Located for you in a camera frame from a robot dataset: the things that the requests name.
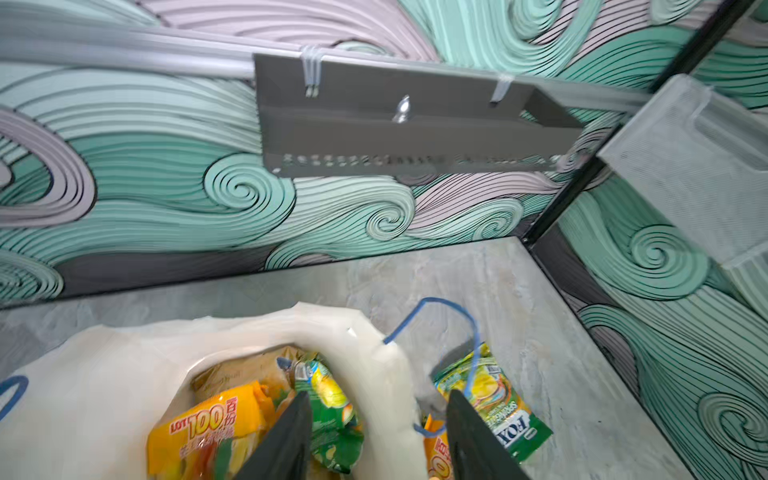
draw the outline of swirl pattern wallpaper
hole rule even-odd
[[[0,0],[0,13],[192,29],[644,88],[717,5]],[[766,97],[765,80],[756,80],[766,68],[758,48],[768,38],[763,17],[760,10],[729,34],[700,71],[752,108]],[[520,234],[624,118],[572,113],[586,128],[551,173],[287,180],[263,168],[246,79],[4,63],[0,302]]]
[[[763,2],[695,71],[758,115],[768,114],[767,22]],[[607,174],[534,255],[697,478],[768,478],[768,253],[721,269]]]

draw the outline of white plastic bag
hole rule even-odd
[[[408,360],[383,337],[357,310],[306,303],[250,318],[87,329],[15,373],[28,387],[0,420],[2,477],[145,480],[147,435],[185,380],[290,343],[323,354],[364,422],[355,478],[426,478]]]

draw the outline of blue string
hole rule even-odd
[[[16,385],[18,385],[18,388],[14,392],[13,396],[8,401],[8,403],[6,403],[2,409],[0,409],[0,421],[5,418],[5,416],[11,411],[11,409],[13,409],[19,399],[24,395],[24,392],[26,392],[27,387],[29,386],[29,379],[23,375],[16,375],[8,377],[7,379],[0,382],[0,395],[6,393]]]
[[[416,305],[416,308],[411,310],[411,313],[408,314],[406,319],[404,319],[395,329],[394,332],[390,333],[385,339],[384,344],[392,342],[402,331],[405,329],[409,323],[413,320],[413,318],[421,311],[421,309],[426,305],[427,303],[442,303],[443,305],[449,306],[456,310],[457,312],[461,313],[464,317],[466,317],[467,320],[469,320],[470,325],[472,325],[472,340],[474,343],[473,348],[473,355],[472,355],[472,366],[469,369],[469,375],[467,375],[467,384],[464,386],[464,397],[468,399],[470,402],[472,401],[472,384],[475,383],[475,372],[478,368],[478,362],[480,361],[480,329],[478,327],[478,322],[475,320],[475,318],[469,314],[467,310],[458,303],[453,303],[451,300],[446,300],[444,298],[438,298],[436,296],[426,296],[422,298],[419,301],[419,304]],[[437,432],[430,432],[429,430],[424,429],[420,425],[414,425],[413,428],[418,432],[424,435],[428,439],[433,439],[437,436],[442,435],[445,433],[445,425],[441,427]]]

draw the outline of foxs logo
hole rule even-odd
[[[520,435],[523,435],[530,426],[531,419],[528,415],[528,412],[525,410],[520,410],[519,412],[515,413],[509,420],[496,428],[493,433],[506,449],[512,445],[515,440],[519,439]]]

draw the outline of gray marble floor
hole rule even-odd
[[[533,480],[692,478],[515,238],[0,311],[0,377],[99,323],[253,316],[303,301],[360,309],[388,333],[424,296],[479,320],[515,388],[554,430],[523,464]],[[468,333],[460,316],[428,306],[397,339],[419,395]]]

